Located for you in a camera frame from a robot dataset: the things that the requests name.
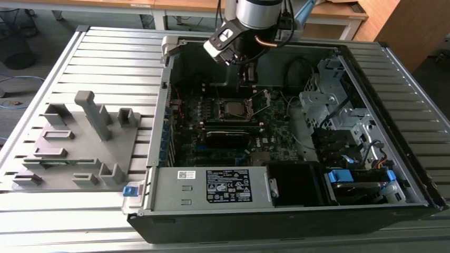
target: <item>blue latch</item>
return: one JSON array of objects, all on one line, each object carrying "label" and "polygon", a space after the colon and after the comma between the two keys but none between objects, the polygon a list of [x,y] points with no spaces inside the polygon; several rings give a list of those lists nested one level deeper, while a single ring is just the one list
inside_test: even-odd
[{"label": "blue latch", "polygon": [[124,197],[137,197],[138,196],[138,187],[125,186],[121,192]]},{"label": "blue latch", "polygon": [[353,163],[353,160],[347,155],[343,154],[341,157],[345,159],[348,163]]},{"label": "blue latch", "polygon": [[392,170],[388,170],[387,172],[387,176],[388,176],[388,180],[389,181],[393,181],[396,179],[396,176],[395,176],[395,173]]},{"label": "blue latch", "polygon": [[352,182],[352,176],[349,170],[332,170],[328,172],[328,178],[331,183]]}]

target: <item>sticker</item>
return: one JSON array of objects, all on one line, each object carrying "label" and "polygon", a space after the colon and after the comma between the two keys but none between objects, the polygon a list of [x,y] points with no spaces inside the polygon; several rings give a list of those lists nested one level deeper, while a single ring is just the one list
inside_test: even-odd
[{"label": "sticker", "polygon": [[177,179],[195,179],[195,170],[178,170]]},{"label": "sticker", "polygon": [[149,8],[149,4],[130,4],[132,7]]},{"label": "sticker", "polygon": [[209,203],[251,202],[248,170],[207,170],[205,200]]}]

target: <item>wooden desk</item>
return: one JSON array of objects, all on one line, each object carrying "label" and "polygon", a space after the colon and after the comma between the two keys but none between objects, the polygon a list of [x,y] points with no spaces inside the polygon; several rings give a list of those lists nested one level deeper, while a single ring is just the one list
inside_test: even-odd
[{"label": "wooden desk", "polygon": [[[213,18],[216,6],[216,0],[0,0],[0,7],[9,8],[153,15],[156,30],[165,30],[166,16]],[[336,38],[351,40],[365,19],[367,14],[355,13],[347,4],[323,3],[312,9],[305,36],[321,37],[323,34],[333,34],[336,33],[333,27],[340,26]]]},{"label": "wooden desk", "polygon": [[[154,27],[157,30],[165,29],[165,16],[215,17],[216,6],[215,0],[154,0],[152,5]],[[335,34],[336,27],[336,38],[351,40],[361,21],[367,18],[367,14],[355,13],[348,4],[323,3],[312,9],[307,20],[305,36],[324,37]]]}]

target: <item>barcode sticker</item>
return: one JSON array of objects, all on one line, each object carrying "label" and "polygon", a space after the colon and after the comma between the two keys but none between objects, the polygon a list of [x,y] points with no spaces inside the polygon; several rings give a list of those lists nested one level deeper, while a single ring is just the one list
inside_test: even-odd
[{"label": "barcode sticker", "polygon": [[149,8],[149,4],[130,4],[132,7]]},{"label": "barcode sticker", "polygon": [[195,170],[178,170],[177,179],[195,179]]}]

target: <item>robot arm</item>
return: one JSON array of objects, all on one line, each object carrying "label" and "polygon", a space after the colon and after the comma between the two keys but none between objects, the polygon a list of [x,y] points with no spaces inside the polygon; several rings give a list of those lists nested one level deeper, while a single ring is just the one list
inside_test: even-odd
[{"label": "robot arm", "polygon": [[[224,21],[204,43],[205,51],[227,65],[253,62],[269,48],[281,47],[289,42],[295,27],[303,27],[313,4],[315,0],[236,0],[236,4],[227,4],[225,19],[233,19]],[[235,15],[229,15],[233,11],[229,8],[235,8]],[[276,43],[273,39],[281,28],[289,29],[289,35]]]}]

